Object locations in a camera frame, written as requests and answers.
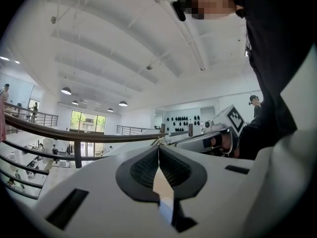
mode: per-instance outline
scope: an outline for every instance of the railing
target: railing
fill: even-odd
[[[74,141],[74,157],[72,156],[61,156],[61,155],[53,155],[53,154],[48,154],[48,153],[43,153],[40,151],[36,150],[31,150],[27,147],[23,147],[20,145],[17,145],[15,143],[9,142],[9,141],[4,141],[3,143],[13,147],[17,150],[21,150],[23,152],[27,152],[30,154],[34,154],[36,156],[41,156],[41,157],[46,157],[49,159],[56,159],[56,157],[59,160],[67,160],[67,161],[74,161],[75,162],[75,167],[76,168],[81,168],[82,167],[82,161],[94,161],[94,160],[99,160],[102,158],[106,158],[108,156],[101,156],[101,157],[82,157],[81,156],[81,142],[89,142],[89,143],[119,143],[119,142],[133,142],[133,141],[143,141],[143,140],[154,140],[151,145],[157,144],[158,143],[158,138],[159,137],[164,137],[167,135],[167,133],[159,133],[159,134],[150,134],[150,135],[123,135],[123,136],[116,136],[116,135],[98,135],[98,134],[86,134],[86,133],[76,133],[76,132],[69,132],[69,131],[61,131],[61,130],[56,130],[53,128],[49,128],[46,126],[39,126],[36,123],[31,123],[22,119],[19,119],[17,117],[14,117],[9,114],[5,114],[5,123],[14,127],[15,129],[23,130],[35,135],[40,135],[48,138],[53,138],[53,139],[59,139],[59,140],[64,140],[64,141]],[[173,132],[171,133],[171,136],[178,136],[178,135],[183,135],[189,133],[188,131],[184,132]],[[24,166],[22,164],[16,163],[4,156],[0,155],[0,159],[13,165],[18,168],[21,168],[23,170],[27,170],[36,174],[43,174],[43,175],[48,175],[49,171],[44,171],[44,170],[39,170],[35,169],[32,167]],[[13,179],[17,182],[20,182],[22,184],[35,187],[35,188],[42,188],[43,186],[40,184],[32,183],[29,181],[24,181],[19,178],[16,178],[7,172],[3,171],[0,169],[0,173],[3,175],[7,176],[10,179]],[[26,196],[28,198],[32,199],[38,199],[37,196],[29,195],[24,192],[21,192],[19,190],[16,190],[12,188],[10,185],[5,184],[5,186],[20,194],[23,196]]]
[[[50,115],[38,111],[33,111],[31,109],[25,109],[20,106],[15,106],[9,103],[4,103],[4,112],[13,117],[19,118],[21,120],[35,123],[37,125],[42,125],[44,127],[55,127],[57,126],[58,116]],[[6,133],[17,133],[16,128],[12,128],[9,125],[6,126]]]
[[[117,134],[121,134],[121,135],[139,135],[144,130],[147,130],[147,129],[117,125]]]

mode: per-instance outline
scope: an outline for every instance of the pink cloth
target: pink cloth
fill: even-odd
[[[6,140],[5,135],[5,119],[4,119],[4,103],[0,96],[0,142]]]

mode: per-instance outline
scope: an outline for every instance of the ceiling light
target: ceiling light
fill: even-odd
[[[126,107],[128,104],[125,101],[120,101],[119,106]]]
[[[71,90],[69,89],[69,87],[64,87],[61,90],[62,93],[67,94],[67,95],[71,95]]]

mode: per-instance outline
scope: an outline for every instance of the person wearing black cap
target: person wearing black cap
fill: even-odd
[[[282,90],[300,68],[316,40],[316,0],[178,0],[177,17],[216,19],[236,14],[246,19],[249,56],[261,91],[261,115],[240,134],[234,157],[255,159],[262,148],[273,146],[297,128]]]
[[[258,96],[251,95],[249,105],[254,106],[254,118],[261,114],[261,102],[259,101]]]

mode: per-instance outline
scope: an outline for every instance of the ceiling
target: ceiling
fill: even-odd
[[[202,70],[212,73],[244,57],[244,20],[180,22],[171,1],[46,0],[37,13],[43,13],[42,27],[54,46],[50,62],[57,83],[50,84],[50,77],[41,82],[51,92],[58,89],[64,104],[84,99],[101,104],[96,111],[111,107],[121,113],[120,101],[132,103],[157,86],[177,84]],[[62,94],[63,87],[73,95]]]

